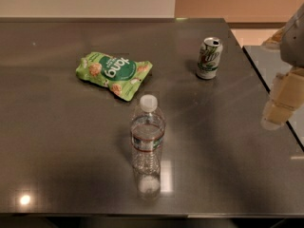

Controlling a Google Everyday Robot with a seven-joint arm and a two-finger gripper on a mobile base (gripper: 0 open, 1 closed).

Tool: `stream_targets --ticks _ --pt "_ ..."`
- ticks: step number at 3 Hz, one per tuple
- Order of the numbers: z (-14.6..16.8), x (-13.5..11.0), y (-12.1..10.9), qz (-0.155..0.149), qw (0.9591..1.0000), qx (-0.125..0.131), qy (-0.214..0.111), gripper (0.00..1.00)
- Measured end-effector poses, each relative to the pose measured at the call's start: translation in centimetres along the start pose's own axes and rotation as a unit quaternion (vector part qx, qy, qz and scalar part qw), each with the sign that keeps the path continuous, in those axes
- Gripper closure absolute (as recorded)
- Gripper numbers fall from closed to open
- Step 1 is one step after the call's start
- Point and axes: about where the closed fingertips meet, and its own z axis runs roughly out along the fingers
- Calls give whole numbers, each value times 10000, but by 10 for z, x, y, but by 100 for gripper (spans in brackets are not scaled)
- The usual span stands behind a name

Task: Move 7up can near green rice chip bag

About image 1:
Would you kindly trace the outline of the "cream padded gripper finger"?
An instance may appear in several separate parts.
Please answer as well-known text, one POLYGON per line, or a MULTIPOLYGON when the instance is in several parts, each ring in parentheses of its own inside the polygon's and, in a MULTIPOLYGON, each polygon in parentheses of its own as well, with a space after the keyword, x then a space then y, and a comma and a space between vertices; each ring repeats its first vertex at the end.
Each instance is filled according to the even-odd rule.
POLYGON ((285 74, 277 73, 269 100, 263 112, 261 125, 277 130, 304 104, 304 68, 293 66, 285 74))

